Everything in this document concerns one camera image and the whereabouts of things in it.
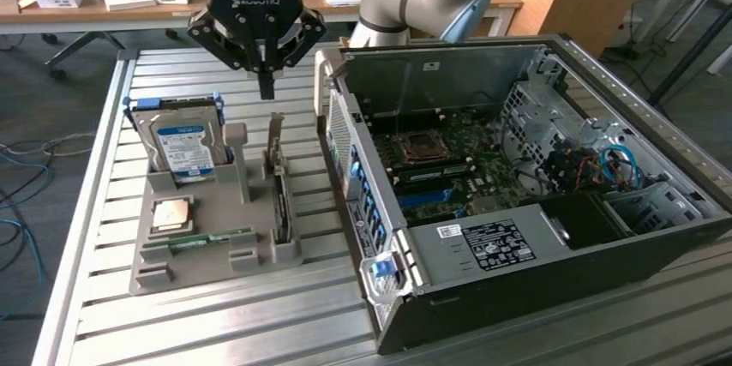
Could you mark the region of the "Nvidia GPU card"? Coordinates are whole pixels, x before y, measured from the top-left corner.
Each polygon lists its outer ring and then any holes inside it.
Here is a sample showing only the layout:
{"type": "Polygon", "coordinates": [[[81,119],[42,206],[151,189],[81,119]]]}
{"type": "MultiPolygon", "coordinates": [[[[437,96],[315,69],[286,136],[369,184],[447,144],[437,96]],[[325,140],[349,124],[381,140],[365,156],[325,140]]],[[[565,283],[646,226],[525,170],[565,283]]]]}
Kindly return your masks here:
{"type": "Polygon", "coordinates": [[[290,243],[294,240],[294,217],[291,194],[287,180],[287,161],[282,148],[282,130],[286,116],[282,112],[270,114],[269,145],[266,150],[267,173],[274,178],[274,207],[277,227],[274,231],[275,244],[290,243]]]}

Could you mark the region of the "hard disk in blue caddy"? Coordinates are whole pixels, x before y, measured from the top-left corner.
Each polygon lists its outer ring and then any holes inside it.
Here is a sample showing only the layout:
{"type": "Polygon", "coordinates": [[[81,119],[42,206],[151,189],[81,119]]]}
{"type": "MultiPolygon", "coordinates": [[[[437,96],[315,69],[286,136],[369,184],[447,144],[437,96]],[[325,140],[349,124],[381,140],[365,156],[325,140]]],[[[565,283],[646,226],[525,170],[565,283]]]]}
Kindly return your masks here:
{"type": "Polygon", "coordinates": [[[191,99],[125,98],[123,105],[154,172],[171,173],[177,183],[194,183],[211,178],[215,168],[231,162],[218,93],[191,99]]]}

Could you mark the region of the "black wheeled desk base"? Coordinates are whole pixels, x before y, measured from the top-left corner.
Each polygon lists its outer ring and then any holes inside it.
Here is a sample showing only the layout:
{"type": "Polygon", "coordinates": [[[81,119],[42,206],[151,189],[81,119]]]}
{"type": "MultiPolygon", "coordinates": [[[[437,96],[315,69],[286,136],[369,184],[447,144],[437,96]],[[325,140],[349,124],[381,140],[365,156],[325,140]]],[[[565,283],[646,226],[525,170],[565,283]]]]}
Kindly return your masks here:
{"type": "MultiPolygon", "coordinates": [[[[166,37],[171,40],[181,40],[179,33],[167,28],[165,30],[166,37]]],[[[49,45],[58,45],[61,43],[58,35],[53,33],[42,33],[42,40],[49,45]]],[[[71,44],[69,44],[45,63],[45,66],[49,68],[49,74],[55,80],[66,80],[69,78],[67,72],[65,69],[59,69],[58,65],[69,59],[74,54],[77,54],[87,45],[90,45],[97,39],[102,39],[109,42],[119,51],[125,51],[127,48],[117,38],[117,36],[107,31],[91,31],[85,32],[71,44]]]]}

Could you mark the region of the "metal CPU socket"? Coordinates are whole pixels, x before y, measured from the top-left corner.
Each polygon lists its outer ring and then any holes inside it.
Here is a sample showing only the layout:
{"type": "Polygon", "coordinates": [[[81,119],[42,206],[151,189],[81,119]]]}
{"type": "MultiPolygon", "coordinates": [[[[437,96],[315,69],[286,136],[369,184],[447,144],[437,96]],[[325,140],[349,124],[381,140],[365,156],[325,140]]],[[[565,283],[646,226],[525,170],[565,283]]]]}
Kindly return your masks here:
{"type": "Polygon", "coordinates": [[[443,135],[437,129],[399,134],[398,145],[403,162],[407,164],[437,162],[453,156],[443,135]]]}

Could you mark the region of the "dark RAM stick with label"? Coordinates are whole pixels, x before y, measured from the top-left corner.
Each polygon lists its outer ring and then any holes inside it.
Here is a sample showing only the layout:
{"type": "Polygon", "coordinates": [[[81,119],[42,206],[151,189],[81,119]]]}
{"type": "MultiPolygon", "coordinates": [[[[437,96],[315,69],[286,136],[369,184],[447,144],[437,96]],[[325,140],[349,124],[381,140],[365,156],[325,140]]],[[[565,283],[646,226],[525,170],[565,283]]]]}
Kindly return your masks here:
{"type": "Polygon", "coordinates": [[[411,183],[425,180],[438,179],[443,177],[454,177],[462,175],[470,170],[469,165],[434,166],[402,170],[397,173],[395,178],[399,183],[411,183]]]}

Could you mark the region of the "grey parts rack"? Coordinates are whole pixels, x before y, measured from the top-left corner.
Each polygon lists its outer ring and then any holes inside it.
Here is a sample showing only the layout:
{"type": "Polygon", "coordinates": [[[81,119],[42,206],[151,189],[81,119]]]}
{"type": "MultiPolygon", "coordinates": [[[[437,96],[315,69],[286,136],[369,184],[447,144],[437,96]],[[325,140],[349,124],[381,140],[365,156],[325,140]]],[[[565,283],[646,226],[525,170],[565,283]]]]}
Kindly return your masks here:
{"type": "Polygon", "coordinates": [[[225,127],[225,142],[234,160],[215,168],[214,179],[175,185],[163,172],[147,176],[142,198],[139,235],[131,269],[130,292],[146,295],[299,267],[305,260],[302,237],[295,227],[294,197],[287,161],[287,180],[294,217],[294,240],[275,244],[274,178],[267,173],[266,150],[246,154],[246,125],[225,127]],[[190,202],[190,222],[183,229],[153,231],[153,212],[161,201],[190,202]],[[251,228],[226,243],[175,250],[143,249],[145,243],[197,234],[251,228]]]}

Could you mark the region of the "CPU chip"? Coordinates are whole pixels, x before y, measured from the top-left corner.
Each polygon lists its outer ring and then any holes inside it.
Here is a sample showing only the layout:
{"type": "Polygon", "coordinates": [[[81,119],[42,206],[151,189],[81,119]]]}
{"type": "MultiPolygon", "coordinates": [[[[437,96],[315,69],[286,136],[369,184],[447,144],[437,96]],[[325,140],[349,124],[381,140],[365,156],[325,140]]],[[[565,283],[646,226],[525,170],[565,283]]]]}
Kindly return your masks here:
{"type": "Polygon", "coordinates": [[[190,202],[185,199],[161,201],[153,212],[153,231],[183,229],[190,222],[190,202]]]}

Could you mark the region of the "green motherboard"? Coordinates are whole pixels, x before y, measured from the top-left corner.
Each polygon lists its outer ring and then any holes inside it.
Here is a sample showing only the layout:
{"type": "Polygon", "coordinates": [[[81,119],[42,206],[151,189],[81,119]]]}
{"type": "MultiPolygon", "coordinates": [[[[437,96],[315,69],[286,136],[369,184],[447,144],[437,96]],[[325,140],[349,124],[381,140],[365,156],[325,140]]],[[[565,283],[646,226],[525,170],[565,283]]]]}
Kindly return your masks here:
{"type": "Polygon", "coordinates": [[[471,203],[481,196],[497,195],[507,206],[506,209],[537,202],[543,182],[537,178],[531,178],[529,183],[521,181],[526,176],[519,171],[525,160],[511,159],[505,153],[501,143],[505,126],[491,111],[463,108],[457,111],[437,110],[406,116],[379,117],[371,120],[369,127],[398,200],[401,195],[455,189],[450,201],[422,207],[401,207],[409,226],[478,215],[471,203]],[[403,162],[398,136],[427,129],[441,132],[453,156],[437,162],[407,164],[403,162]],[[395,178],[402,170],[453,165],[469,165],[471,168],[459,176],[419,182],[399,183],[395,178]]]}

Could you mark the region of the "blue expansion slot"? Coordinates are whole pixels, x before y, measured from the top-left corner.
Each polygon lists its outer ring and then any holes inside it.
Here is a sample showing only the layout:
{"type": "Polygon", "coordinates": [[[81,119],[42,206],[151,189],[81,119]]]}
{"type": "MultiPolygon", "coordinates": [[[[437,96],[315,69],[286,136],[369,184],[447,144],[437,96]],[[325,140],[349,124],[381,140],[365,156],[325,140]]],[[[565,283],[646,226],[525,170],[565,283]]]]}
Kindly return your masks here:
{"type": "Polygon", "coordinates": [[[430,190],[422,193],[401,195],[399,196],[399,205],[402,207],[422,207],[434,203],[441,203],[450,201],[453,194],[455,192],[454,188],[430,190]]]}

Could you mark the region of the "perforated metal drive cage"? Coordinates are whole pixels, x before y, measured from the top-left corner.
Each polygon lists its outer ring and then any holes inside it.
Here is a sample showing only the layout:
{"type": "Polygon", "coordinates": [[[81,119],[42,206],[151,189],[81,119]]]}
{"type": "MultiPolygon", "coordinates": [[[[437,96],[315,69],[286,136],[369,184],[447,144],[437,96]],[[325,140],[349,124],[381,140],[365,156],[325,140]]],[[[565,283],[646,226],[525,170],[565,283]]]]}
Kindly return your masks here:
{"type": "Polygon", "coordinates": [[[522,165],[525,171],[534,171],[546,163],[558,145],[598,151],[618,144],[625,132],[615,117],[585,117],[553,87],[530,81],[514,84],[503,114],[506,152],[513,159],[530,159],[522,165]]]}

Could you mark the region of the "green RAM stick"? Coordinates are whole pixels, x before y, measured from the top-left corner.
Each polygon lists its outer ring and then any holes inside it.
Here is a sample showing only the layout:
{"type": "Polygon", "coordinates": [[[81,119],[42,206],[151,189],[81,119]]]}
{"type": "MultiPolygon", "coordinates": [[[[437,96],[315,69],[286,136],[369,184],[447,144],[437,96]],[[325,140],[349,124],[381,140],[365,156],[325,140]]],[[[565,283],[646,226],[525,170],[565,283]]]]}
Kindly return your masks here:
{"type": "Polygon", "coordinates": [[[254,230],[245,228],[234,231],[226,231],[223,233],[197,234],[185,237],[177,237],[171,240],[161,240],[150,243],[145,243],[143,249],[169,248],[171,251],[194,249],[205,247],[210,244],[226,243],[241,235],[251,235],[254,230]]]}

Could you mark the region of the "silver chipset heatsink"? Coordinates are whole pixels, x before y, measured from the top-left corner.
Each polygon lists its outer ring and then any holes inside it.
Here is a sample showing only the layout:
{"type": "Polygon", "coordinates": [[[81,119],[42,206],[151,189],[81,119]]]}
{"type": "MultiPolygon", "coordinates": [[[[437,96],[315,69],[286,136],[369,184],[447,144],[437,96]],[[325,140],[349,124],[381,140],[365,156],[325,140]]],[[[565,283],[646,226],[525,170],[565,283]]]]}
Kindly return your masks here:
{"type": "Polygon", "coordinates": [[[493,213],[507,208],[497,195],[477,197],[471,204],[475,214],[493,213]]]}

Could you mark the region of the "grey power supply unit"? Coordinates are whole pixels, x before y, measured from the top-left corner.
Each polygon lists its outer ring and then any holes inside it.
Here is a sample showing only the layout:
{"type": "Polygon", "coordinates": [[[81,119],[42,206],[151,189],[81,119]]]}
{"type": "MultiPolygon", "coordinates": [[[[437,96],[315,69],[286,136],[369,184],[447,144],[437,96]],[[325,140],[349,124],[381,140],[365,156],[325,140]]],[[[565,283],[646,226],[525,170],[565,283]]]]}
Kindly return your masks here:
{"type": "Polygon", "coordinates": [[[537,267],[567,256],[562,229],[538,204],[410,230],[429,285],[449,287],[537,267]]]}

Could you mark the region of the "dark metal pole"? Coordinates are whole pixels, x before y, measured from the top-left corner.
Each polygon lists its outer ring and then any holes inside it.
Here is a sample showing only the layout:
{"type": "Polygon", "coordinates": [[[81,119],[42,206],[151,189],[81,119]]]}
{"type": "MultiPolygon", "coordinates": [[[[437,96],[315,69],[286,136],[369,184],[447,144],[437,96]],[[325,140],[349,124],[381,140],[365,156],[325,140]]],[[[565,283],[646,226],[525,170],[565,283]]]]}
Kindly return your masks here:
{"type": "Polygon", "coordinates": [[[657,106],[659,104],[662,98],[671,91],[673,86],[685,75],[693,63],[697,61],[711,42],[717,39],[722,30],[726,28],[727,24],[730,24],[730,22],[732,22],[732,3],[727,6],[725,12],[714,21],[701,39],[697,41],[687,54],[674,67],[673,71],[666,76],[657,90],[651,93],[647,99],[647,102],[651,106],[657,106]]]}

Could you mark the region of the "metal disk bay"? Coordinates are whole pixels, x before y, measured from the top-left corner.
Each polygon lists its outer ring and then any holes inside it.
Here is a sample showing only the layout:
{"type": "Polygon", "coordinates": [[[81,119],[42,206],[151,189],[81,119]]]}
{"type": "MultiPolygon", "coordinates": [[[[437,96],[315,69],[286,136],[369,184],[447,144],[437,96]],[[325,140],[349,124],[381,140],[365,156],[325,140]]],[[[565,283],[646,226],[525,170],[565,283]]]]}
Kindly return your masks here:
{"type": "Polygon", "coordinates": [[[605,201],[635,233],[649,233],[705,219],[699,209],[667,183],[630,192],[610,192],[605,201]]]}

